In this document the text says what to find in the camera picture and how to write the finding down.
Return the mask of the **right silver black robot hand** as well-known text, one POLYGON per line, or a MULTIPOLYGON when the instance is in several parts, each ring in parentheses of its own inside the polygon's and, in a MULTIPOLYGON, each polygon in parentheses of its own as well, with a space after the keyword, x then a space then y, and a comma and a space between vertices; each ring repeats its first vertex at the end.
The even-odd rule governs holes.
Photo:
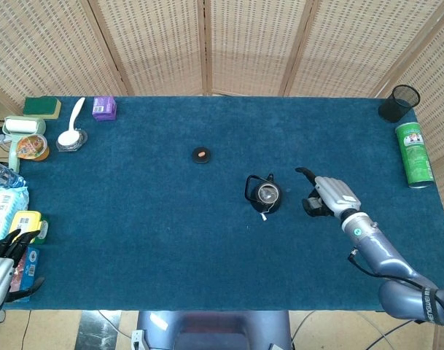
POLYGON ((302 199, 303 208, 309 216, 334 216, 344 220, 360 211, 360 200, 345 182, 331 177, 316 176, 305 167, 298 167, 295 170, 303 174, 313 185, 309 196, 302 199))

